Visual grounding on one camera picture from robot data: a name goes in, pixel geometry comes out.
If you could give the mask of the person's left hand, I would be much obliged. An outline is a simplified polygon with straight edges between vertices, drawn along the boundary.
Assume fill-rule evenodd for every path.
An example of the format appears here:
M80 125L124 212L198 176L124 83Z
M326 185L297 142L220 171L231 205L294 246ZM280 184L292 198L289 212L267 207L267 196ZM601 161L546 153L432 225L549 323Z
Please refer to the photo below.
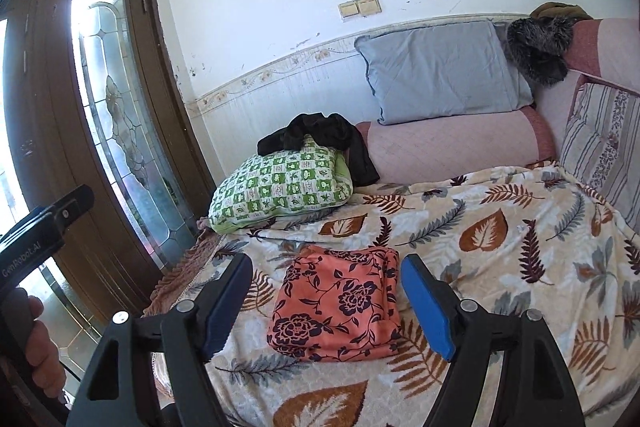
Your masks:
M61 398L66 374L58 347L51 340L47 326L39 320L44 310L43 303L39 298L29 296L28 305L34 321L25 347L25 358L32 367L32 380L48 398Z

